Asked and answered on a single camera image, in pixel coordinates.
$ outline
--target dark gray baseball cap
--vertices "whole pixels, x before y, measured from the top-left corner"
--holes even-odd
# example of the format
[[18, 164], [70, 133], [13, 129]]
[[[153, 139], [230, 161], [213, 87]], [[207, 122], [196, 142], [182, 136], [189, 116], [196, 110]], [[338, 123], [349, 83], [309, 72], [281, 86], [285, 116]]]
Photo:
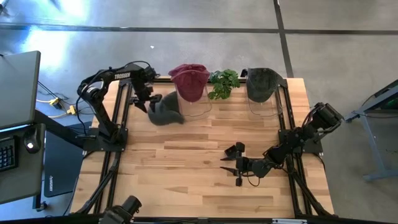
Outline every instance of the dark gray baseball cap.
[[184, 117], [178, 107], [177, 92], [171, 92], [155, 104], [155, 111], [148, 107], [148, 117], [152, 124], [157, 126], [171, 123], [184, 123]]
[[248, 68], [246, 89], [250, 100], [263, 103], [275, 92], [283, 78], [270, 68]]

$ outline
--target keyboard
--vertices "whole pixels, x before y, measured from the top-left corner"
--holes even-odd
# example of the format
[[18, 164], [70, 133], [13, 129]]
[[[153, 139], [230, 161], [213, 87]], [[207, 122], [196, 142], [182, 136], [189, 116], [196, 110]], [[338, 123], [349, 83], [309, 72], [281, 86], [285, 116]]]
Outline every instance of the keyboard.
[[15, 138], [0, 139], [0, 172], [16, 167]]

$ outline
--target wooden table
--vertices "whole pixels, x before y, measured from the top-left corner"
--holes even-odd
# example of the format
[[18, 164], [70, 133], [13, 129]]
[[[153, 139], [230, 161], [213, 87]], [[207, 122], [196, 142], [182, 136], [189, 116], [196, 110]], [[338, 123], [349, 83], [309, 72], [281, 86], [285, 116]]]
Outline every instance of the wooden table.
[[[301, 124], [310, 110], [304, 81], [288, 78], [287, 83], [295, 123]], [[112, 83], [104, 100], [108, 114], [112, 114], [117, 89], [118, 83]], [[166, 95], [175, 91], [175, 87], [156, 83], [154, 90]], [[289, 181], [284, 171], [271, 170], [258, 187], [251, 186], [246, 178], [242, 187], [236, 187], [235, 177], [219, 168], [234, 167], [234, 162], [220, 159], [224, 150], [236, 141], [245, 143], [248, 157], [261, 157], [265, 150], [279, 143], [278, 117], [264, 121], [248, 119], [246, 100], [243, 85], [234, 89], [227, 100], [212, 101], [208, 118], [168, 126], [155, 126], [145, 113], [130, 107], [128, 147], [121, 158], [114, 205], [121, 205], [129, 195], [134, 195], [143, 204], [136, 215], [141, 217], [293, 217]], [[71, 212], [83, 206], [97, 187], [103, 157], [104, 153], [96, 152], [83, 161]], [[308, 187], [324, 208], [333, 213], [319, 158], [304, 154], [303, 164]], [[104, 191], [102, 209], [108, 188], [109, 185]], [[298, 195], [304, 211], [299, 188]]]

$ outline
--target concrete floor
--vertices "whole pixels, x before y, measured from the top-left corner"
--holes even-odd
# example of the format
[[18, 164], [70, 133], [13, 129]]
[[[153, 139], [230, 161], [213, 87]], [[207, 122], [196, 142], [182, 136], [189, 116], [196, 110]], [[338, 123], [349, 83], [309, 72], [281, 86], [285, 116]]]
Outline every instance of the concrete floor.
[[[398, 30], [395, 0], [279, 2], [285, 29]], [[123, 31], [120, 27], [277, 29], [273, 0], [119, 0], [118, 4], [101, 0], [9, 0], [0, 14], [0, 25], [9, 23], [38, 26], [0, 29], [0, 52], [41, 51], [39, 80], [75, 100], [82, 79], [99, 69], [132, 60], [146, 60], [163, 75], [190, 62], [202, 63], [209, 70], [269, 67], [287, 76], [278, 33], [40, 30], [40, 25], [118, 27], [119, 31]], [[293, 75], [305, 79], [312, 105], [329, 102], [347, 114], [398, 78], [398, 32], [369, 34], [286, 35]], [[60, 122], [77, 123], [73, 118]], [[362, 179], [376, 166], [359, 121], [343, 124], [322, 143], [336, 214], [397, 222], [398, 178], [374, 182]], [[30, 209], [29, 198], [0, 205], [0, 220], [61, 215], [69, 197], [49, 199], [50, 209], [41, 213]], [[19, 214], [8, 212], [16, 207]]]

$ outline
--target leafy plant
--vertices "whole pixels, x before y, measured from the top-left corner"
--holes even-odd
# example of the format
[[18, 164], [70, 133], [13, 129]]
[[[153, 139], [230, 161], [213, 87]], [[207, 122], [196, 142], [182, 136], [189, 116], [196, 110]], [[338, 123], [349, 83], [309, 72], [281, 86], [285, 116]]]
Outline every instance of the leafy plant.
[[214, 84], [213, 91], [208, 95], [211, 100], [219, 98], [225, 100], [231, 95], [232, 88], [241, 86], [238, 73], [230, 69], [211, 73], [210, 82]]

